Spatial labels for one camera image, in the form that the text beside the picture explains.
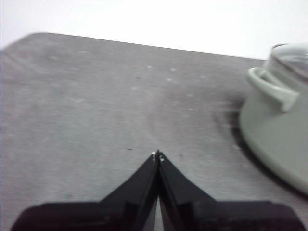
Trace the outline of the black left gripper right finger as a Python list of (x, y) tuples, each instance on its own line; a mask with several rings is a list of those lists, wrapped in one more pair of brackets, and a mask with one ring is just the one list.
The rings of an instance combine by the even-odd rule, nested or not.
[(270, 201), (218, 201), (158, 152), (159, 199), (167, 231), (304, 231), (289, 206)]

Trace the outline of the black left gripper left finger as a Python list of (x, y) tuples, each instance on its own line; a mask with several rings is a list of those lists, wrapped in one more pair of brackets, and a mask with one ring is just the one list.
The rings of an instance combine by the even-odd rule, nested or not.
[(13, 231), (143, 231), (154, 226), (158, 158), (153, 153), (124, 183), (95, 202), (60, 202), (25, 209)]

